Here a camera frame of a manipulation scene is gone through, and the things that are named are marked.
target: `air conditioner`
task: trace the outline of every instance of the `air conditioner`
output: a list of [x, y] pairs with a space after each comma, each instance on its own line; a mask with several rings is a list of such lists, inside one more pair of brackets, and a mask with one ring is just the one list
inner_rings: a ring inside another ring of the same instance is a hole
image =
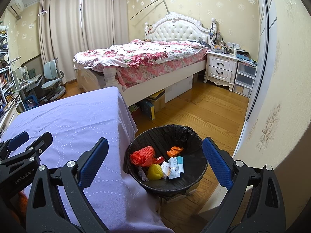
[[17, 17], [24, 10], [24, 4], [22, 0], [12, 0], [7, 8], [15, 17]]

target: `chair seat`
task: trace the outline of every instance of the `chair seat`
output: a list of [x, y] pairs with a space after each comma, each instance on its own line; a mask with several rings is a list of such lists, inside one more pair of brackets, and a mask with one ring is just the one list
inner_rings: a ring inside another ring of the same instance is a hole
[[50, 89], [50, 88], [52, 88], [55, 84], [57, 84], [58, 82], [59, 82], [59, 79], [50, 80], [50, 81], [44, 83], [44, 84], [42, 85], [41, 88], [42, 88], [42, 89]]

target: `black trash bag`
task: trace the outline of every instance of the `black trash bag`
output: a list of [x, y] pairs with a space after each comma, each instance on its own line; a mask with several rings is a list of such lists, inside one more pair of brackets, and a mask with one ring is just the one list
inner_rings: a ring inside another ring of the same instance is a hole
[[[166, 152], [173, 146], [183, 147], [180, 156], [183, 157], [184, 174], [176, 179], [142, 181], [138, 175], [137, 166], [130, 162], [130, 155], [151, 145], [155, 150], [155, 158], [163, 156], [168, 162]], [[140, 134], [130, 144], [125, 153], [124, 170], [147, 191], [169, 199], [176, 194], [186, 194], [186, 191], [203, 177], [208, 162], [202, 151], [202, 139], [190, 127], [170, 124], [150, 129]]]

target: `desk chair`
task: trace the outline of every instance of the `desk chair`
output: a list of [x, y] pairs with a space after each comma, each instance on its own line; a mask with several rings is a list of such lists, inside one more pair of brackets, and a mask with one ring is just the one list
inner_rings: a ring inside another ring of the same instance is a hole
[[48, 62], [44, 65], [43, 68], [44, 77], [49, 81], [44, 83], [41, 88], [44, 90], [52, 89], [52, 91], [44, 98], [45, 100], [51, 101], [58, 100], [66, 93], [66, 88], [61, 86], [64, 73], [62, 71], [59, 72], [61, 74], [60, 78], [56, 68], [55, 60], [52, 60], [51, 62]]

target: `metal screw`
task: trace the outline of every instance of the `metal screw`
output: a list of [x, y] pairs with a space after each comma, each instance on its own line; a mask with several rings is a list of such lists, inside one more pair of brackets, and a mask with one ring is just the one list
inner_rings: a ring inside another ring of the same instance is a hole
[[76, 164], [76, 163], [75, 163], [74, 161], [69, 161], [69, 162], [67, 163], [67, 166], [68, 166], [68, 167], [73, 167], [75, 164]]
[[44, 169], [45, 169], [45, 165], [41, 165], [41, 166], [38, 167], [39, 171], [43, 171]]
[[239, 167], [244, 166], [244, 163], [243, 163], [242, 161], [240, 161], [240, 160], [238, 160], [237, 162], [235, 162], [235, 164], [236, 164], [237, 166], [239, 166]]
[[267, 169], [268, 171], [272, 171], [272, 170], [273, 170], [272, 166], [270, 166], [270, 165], [266, 165], [266, 169]]

